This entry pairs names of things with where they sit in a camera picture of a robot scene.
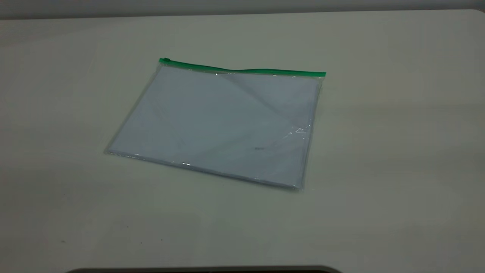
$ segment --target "gray wall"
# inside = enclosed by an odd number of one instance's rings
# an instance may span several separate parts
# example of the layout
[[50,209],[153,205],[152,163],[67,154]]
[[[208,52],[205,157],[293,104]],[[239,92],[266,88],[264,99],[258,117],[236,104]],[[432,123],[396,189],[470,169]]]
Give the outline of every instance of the gray wall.
[[0,18],[483,8],[484,0],[0,0]]

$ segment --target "zipper track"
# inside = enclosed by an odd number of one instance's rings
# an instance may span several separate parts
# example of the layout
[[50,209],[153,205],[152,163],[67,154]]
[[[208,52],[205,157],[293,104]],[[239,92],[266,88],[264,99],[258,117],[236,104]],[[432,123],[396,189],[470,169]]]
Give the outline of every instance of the zipper track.
[[232,70],[232,69],[216,68],[216,67],[177,62],[177,61],[172,61],[169,58],[160,58],[159,62],[163,64],[171,65],[171,66],[177,66],[180,68],[213,70],[213,71],[223,71],[223,72],[271,74],[271,75],[286,75],[286,76],[306,76],[306,77],[325,77],[326,75],[326,72],[296,71],[296,70],[281,70],[281,69],[266,69],[266,68]]

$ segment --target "white paper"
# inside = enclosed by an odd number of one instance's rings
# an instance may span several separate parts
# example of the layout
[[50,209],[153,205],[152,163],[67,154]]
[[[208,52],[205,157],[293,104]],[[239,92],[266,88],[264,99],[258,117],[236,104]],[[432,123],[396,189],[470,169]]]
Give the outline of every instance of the white paper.
[[161,67],[108,151],[301,188],[319,82]]

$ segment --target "white table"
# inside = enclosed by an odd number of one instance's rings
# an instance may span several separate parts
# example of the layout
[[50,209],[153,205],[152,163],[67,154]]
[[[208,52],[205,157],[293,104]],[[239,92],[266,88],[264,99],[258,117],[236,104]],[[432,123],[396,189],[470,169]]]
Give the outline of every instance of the white table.
[[[0,21],[0,271],[485,271],[485,14]],[[103,154],[159,57],[327,71],[303,192]]]

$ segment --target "table surface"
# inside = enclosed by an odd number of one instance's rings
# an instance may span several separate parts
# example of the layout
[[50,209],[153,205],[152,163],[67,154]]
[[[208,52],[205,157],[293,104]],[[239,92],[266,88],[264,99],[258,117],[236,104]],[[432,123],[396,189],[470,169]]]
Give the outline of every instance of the table surface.
[[[485,14],[0,21],[0,269],[485,270]],[[304,191],[103,153],[159,57],[327,71]]]

